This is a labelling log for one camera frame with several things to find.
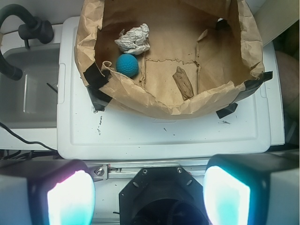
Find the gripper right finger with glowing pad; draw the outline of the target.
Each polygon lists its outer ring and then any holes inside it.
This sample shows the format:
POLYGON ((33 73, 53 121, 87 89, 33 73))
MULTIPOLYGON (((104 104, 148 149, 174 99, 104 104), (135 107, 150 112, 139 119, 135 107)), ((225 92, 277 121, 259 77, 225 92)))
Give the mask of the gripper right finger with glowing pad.
POLYGON ((298 225, 298 153, 217 154, 203 179, 203 199, 214 225, 298 225))

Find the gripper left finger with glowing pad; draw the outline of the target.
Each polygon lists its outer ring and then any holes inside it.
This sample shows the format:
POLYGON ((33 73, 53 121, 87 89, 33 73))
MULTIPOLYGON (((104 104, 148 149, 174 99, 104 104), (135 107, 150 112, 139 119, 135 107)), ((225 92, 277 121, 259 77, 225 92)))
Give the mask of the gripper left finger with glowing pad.
POLYGON ((81 160, 3 160, 2 225, 90 225, 95 185, 81 160))

